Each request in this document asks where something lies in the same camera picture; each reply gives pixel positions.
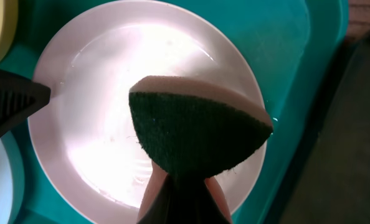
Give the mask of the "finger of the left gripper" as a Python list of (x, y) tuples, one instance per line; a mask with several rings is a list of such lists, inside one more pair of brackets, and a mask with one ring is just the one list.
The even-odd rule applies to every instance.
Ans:
[(0, 137), (46, 106), (51, 89), (0, 69)]

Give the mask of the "white plastic plate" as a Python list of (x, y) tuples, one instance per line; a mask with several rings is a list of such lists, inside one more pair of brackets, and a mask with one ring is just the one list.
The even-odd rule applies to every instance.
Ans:
[(29, 120), (48, 180), (94, 223), (134, 223), (151, 174), (128, 106), (148, 75), (192, 76), (263, 104), (245, 57), (224, 32), (219, 2), (113, 1), (75, 16), (42, 52), (33, 79), (51, 91)]

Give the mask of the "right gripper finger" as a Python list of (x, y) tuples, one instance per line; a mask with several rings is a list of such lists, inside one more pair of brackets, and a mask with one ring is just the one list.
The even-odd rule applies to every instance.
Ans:
[(138, 224), (229, 224), (203, 180), (176, 183), (167, 176)]

